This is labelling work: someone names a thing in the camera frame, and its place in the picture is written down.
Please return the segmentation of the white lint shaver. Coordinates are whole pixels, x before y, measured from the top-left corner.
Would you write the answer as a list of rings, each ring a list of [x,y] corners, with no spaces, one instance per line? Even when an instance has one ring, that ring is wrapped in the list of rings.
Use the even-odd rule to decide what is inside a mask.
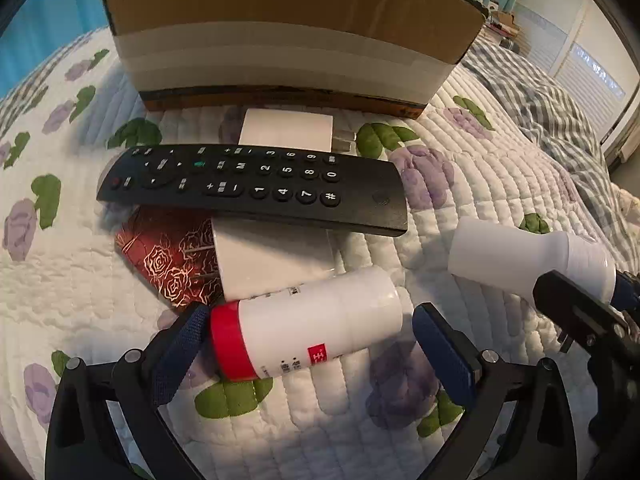
[[[454,232],[448,271],[459,278],[532,301],[537,278],[558,271],[591,296],[608,302],[616,267],[599,243],[563,231],[535,234],[503,224],[462,218]]]

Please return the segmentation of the white bottle red cap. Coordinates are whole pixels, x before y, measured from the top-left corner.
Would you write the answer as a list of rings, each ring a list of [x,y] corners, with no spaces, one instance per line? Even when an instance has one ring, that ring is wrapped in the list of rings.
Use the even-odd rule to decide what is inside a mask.
[[[210,336],[224,379],[296,372],[396,336],[401,300],[379,266],[213,308]]]

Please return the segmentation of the red rose tin box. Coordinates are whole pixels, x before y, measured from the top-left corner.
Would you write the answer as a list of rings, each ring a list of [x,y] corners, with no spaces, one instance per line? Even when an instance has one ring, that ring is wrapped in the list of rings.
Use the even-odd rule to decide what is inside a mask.
[[[212,217],[204,210],[140,206],[117,232],[115,245],[177,311],[224,296]]]

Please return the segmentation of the white charger adapter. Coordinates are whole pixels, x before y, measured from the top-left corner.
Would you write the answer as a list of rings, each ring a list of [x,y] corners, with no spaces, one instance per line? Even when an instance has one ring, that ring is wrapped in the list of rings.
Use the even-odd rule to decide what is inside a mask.
[[[215,252],[224,299],[247,299],[335,274],[324,229],[215,217]]]

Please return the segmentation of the floral quilted bed cover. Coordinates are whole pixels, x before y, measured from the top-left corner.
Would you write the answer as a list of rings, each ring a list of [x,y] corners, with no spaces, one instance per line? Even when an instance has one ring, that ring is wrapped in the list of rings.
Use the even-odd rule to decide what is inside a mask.
[[[333,147],[416,175],[400,237],[326,232],[98,202],[107,165],[136,144],[233,143],[239,107],[152,113],[100,29],[1,96],[1,433],[35,478],[67,362],[142,348],[193,300],[298,289],[368,266],[402,307],[436,304],[504,358],[559,361],[578,439],[596,390],[579,349],[517,296],[447,270],[463,216],[572,232],[639,267],[638,234],[574,96],[525,58],[477,40],[418,119],[337,110]],[[409,327],[288,377],[230,384],[201,354],[162,414],[209,479],[412,479],[460,417]]]

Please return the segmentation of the grey checked blanket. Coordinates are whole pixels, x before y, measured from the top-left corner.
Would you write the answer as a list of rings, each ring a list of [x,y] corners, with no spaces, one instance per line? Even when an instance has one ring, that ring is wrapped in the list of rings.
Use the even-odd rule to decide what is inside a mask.
[[[53,157],[49,136],[63,134],[97,150],[193,139],[235,144],[244,116],[242,106],[148,112],[111,35],[96,29],[56,50],[2,100],[1,165],[26,159],[41,168]],[[337,151],[355,153],[363,125],[380,132],[381,154],[390,152],[388,128],[402,144],[421,142],[446,154],[514,151],[520,170],[499,180],[497,198],[519,190],[536,214],[580,200],[615,251],[626,261],[638,258],[639,202],[611,181],[585,113],[513,53],[475,41],[418,119],[336,112]]]

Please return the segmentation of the black tv remote control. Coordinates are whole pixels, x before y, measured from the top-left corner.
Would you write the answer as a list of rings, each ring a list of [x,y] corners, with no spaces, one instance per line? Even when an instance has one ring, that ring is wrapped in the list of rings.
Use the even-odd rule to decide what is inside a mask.
[[[139,145],[115,160],[96,198],[391,237],[408,229],[391,162],[299,148]]]

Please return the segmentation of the white louvered wardrobe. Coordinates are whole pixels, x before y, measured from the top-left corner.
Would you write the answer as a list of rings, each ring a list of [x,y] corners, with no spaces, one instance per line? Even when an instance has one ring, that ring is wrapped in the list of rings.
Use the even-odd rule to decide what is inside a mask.
[[[516,0],[513,13],[521,54],[568,92],[614,158],[639,105],[639,73],[605,15],[593,0]]]

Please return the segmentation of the white charger block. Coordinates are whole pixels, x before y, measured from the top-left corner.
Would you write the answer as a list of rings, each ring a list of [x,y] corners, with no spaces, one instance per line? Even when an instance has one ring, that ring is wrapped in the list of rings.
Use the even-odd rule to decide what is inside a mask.
[[[239,144],[356,154],[354,136],[335,128],[333,116],[297,110],[250,108],[244,115]]]

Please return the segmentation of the open cardboard box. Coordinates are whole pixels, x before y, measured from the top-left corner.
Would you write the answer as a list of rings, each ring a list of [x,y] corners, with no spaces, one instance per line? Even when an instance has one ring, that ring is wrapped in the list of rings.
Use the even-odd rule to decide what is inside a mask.
[[[102,0],[149,110],[305,105],[420,116],[482,29],[476,0]]]

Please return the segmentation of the blue curtain left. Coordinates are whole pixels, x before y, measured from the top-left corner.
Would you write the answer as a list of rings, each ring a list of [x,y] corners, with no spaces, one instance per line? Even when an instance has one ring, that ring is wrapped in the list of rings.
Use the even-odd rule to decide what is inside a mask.
[[[106,24],[102,0],[26,0],[1,35],[1,93],[57,48]]]

